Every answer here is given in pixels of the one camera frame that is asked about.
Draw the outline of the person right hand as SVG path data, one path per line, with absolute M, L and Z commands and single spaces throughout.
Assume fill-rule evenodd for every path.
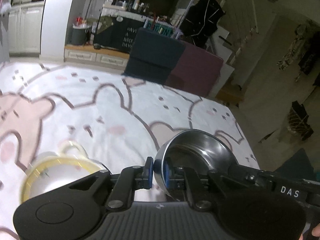
M 310 224 L 310 228 L 308 231 L 301 234 L 299 240 L 307 240 L 307 239 L 319 239 L 320 236 L 320 224 Z

